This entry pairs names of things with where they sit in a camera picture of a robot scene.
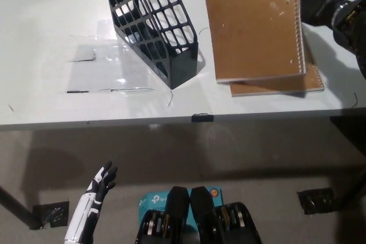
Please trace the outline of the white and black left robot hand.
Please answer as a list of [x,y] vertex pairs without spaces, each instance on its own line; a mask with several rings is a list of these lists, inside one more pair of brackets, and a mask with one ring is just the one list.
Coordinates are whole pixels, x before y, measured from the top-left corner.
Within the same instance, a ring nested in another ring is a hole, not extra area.
[[93,243],[93,235],[107,193],[114,188],[117,167],[109,161],[93,177],[80,197],[67,228],[65,243]]

